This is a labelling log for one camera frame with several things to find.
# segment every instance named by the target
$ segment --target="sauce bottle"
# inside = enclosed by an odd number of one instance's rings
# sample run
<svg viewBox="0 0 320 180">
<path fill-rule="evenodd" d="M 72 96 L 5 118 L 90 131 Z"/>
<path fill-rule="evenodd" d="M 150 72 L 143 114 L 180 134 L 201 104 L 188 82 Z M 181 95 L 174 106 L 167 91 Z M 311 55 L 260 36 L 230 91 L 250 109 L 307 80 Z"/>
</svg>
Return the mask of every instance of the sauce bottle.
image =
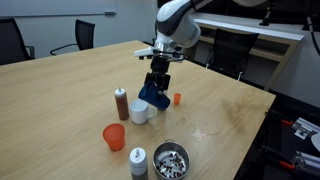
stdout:
<svg viewBox="0 0 320 180">
<path fill-rule="evenodd" d="M 142 148 L 135 148 L 129 158 L 132 180 L 148 180 L 147 154 Z"/>
<path fill-rule="evenodd" d="M 120 120 L 129 119 L 129 109 L 127 93 L 124 89 L 120 88 L 115 91 L 115 99 Z"/>
</svg>

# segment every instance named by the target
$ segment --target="small orange cup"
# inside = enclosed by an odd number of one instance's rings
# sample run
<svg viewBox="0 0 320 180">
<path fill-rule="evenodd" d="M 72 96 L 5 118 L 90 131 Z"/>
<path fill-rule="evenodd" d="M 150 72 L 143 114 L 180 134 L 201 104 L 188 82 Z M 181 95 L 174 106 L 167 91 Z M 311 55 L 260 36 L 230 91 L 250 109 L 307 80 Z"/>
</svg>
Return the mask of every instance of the small orange cup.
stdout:
<svg viewBox="0 0 320 180">
<path fill-rule="evenodd" d="M 174 93 L 173 103 L 175 105 L 179 105 L 181 100 L 181 94 L 180 93 Z"/>
<path fill-rule="evenodd" d="M 124 147 L 125 130 L 123 125 L 114 123 L 107 126 L 102 133 L 112 151 L 120 151 Z"/>
</svg>

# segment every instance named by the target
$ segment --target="blue object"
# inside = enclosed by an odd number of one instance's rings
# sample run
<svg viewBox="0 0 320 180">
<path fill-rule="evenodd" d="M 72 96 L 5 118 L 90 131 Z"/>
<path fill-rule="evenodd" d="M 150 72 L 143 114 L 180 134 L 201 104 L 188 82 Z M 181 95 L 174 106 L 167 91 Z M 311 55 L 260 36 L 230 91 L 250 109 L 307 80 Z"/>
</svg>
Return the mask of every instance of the blue object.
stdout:
<svg viewBox="0 0 320 180">
<path fill-rule="evenodd" d="M 165 94 L 158 94 L 158 91 L 157 86 L 149 81 L 140 90 L 139 98 L 163 111 L 170 105 L 170 99 Z"/>
</svg>

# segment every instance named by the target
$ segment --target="stainless steel bowl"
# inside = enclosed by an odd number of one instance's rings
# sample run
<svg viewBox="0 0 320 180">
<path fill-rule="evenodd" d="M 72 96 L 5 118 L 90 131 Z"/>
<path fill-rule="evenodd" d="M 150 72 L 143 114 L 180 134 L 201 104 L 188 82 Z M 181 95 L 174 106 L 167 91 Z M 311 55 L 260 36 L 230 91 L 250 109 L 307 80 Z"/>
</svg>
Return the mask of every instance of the stainless steel bowl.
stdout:
<svg viewBox="0 0 320 180">
<path fill-rule="evenodd" d="M 164 142 L 153 154 L 153 166 L 161 179 L 183 179 L 189 160 L 187 150 L 174 141 Z"/>
</svg>

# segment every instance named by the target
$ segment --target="black cable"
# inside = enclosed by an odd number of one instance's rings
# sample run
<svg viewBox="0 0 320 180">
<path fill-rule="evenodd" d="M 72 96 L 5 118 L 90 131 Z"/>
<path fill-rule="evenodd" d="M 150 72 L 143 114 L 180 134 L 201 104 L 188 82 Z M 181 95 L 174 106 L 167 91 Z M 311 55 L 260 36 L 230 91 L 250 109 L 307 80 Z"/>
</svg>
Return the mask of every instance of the black cable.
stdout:
<svg viewBox="0 0 320 180">
<path fill-rule="evenodd" d="M 315 38 L 315 35 L 314 35 L 314 32 L 313 32 L 313 23 L 312 23 L 312 19 L 311 19 L 311 14 L 312 14 L 312 0 L 307 0 L 306 2 L 306 14 L 307 14 L 307 22 L 308 22 L 308 26 L 309 26 L 309 31 L 311 33 L 311 37 L 312 37 L 312 42 L 313 42 L 313 45 L 314 45 L 314 48 L 316 49 L 318 55 L 320 56 L 320 49 L 319 49 L 319 46 L 318 46 L 318 43 L 316 41 L 316 38 Z"/>
<path fill-rule="evenodd" d="M 282 118 L 284 118 L 286 121 L 289 121 L 289 122 L 293 122 L 290 118 L 288 118 L 287 116 L 275 111 L 275 110 L 272 110 L 272 109 L 269 109 L 268 112 L 266 112 L 266 115 L 270 115 L 270 114 L 276 114 L 278 116 L 281 116 Z"/>
</svg>

